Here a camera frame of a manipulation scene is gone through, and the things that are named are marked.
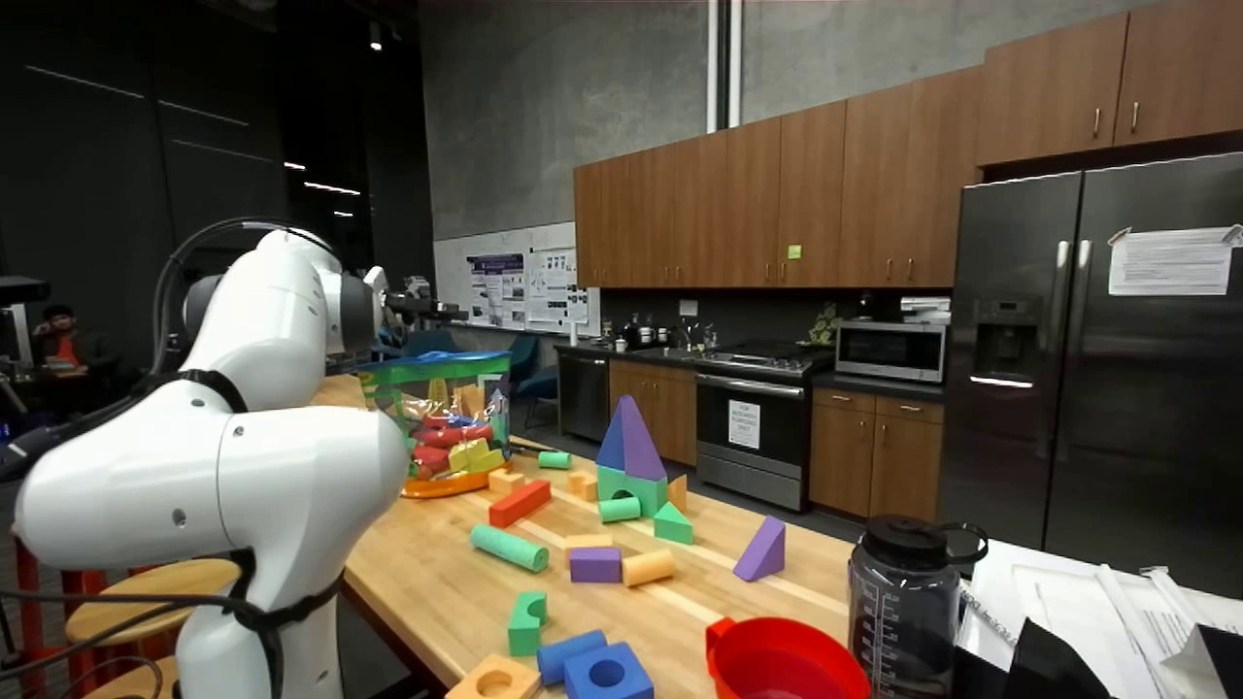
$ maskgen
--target whiteboard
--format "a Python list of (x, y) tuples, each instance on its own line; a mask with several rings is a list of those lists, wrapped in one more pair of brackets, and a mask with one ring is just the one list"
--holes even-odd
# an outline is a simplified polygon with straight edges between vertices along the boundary
[(436, 241), (436, 304), (462, 326), (600, 336), (599, 286), (579, 286), (576, 226)]

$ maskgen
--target concrete wall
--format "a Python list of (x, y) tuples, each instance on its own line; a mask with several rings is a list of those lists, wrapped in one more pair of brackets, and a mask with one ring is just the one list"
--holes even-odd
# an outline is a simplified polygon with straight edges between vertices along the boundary
[(701, 131), (701, 0), (427, 0), (436, 235), (568, 221), (572, 169)]
[(741, 0), (741, 119), (981, 62), (1020, 34), (1149, 0)]
[[(572, 169), (705, 124), (709, 0), (421, 0), (436, 235), (572, 217)], [(736, 0), (741, 119), (972, 67), (1147, 0)]]

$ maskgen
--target wooden cabinet door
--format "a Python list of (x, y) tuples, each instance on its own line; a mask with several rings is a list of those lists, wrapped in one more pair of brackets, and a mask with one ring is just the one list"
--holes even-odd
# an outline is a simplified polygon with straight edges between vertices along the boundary
[(809, 501), (871, 516), (873, 395), (814, 387)]
[(633, 286), (691, 286), (693, 241), (701, 235), (701, 140), (645, 153), (636, 235), (645, 241), (645, 265)]
[(775, 274), (775, 128), (745, 124), (705, 137), (701, 166), (700, 286), (770, 286)]
[(686, 370), (612, 360), (611, 404), (633, 395), (661, 458), (693, 462), (693, 375)]
[(1131, 12), (1116, 140), (1237, 131), (1237, 34), (1237, 0), (1165, 0)]
[(972, 179), (968, 87), (968, 75), (941, 75), (845, 103), (840, 282), (951, 286)]
[(829, 286), (842, 241), (845, 103), (770, 119), (775, 128), (775, 226), (781, 286)]
[(579, 250), (579, 282), (586, 286), (620, 286), (633, 269), (642, 269), (645, 241), (633, 233), (645, 229), (642, 204), (642, 154), (586, 163), (576, 175), (576, 250)]
[(693, 399), (693, 373), (686, 370), (661, 370), (665, 393), (665, 458), (693, 466), (700, 458), (700, 399)]
[(981, 163), (1112, 145), (1125, 15), (993, 48), (981, 67)]
[(941, 404), (877, 399), (871, 512), (937, 516)]
[(976, 179), (976, 75), (925, 78), (908, 92), (901, 229), (890, 235), (895, 286), (951, 286), (959, 260), (959, 191)]
[(845, 103), (845, 181), (840, 286), (890, 286), (890, 233), (901, 229), (901, 166), (908, 145), (908, 89), (877, 89)]

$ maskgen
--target stainless steel refrigerator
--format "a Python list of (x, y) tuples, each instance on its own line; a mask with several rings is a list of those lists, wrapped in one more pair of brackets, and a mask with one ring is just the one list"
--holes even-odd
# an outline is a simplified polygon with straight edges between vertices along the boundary
[(1243, 221), (1243, 153), (981, 181), (959, 221), (941, 516), (1243, 593), (1243, 254), (1226, 296), (1108, 286), (1125, 229)]

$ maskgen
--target dishwasher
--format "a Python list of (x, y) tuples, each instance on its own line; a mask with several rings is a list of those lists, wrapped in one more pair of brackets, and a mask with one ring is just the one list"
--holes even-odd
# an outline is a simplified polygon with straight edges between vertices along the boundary
[(600, 437), (611, 428), (611, 356), (557, 351), (557, 431)]

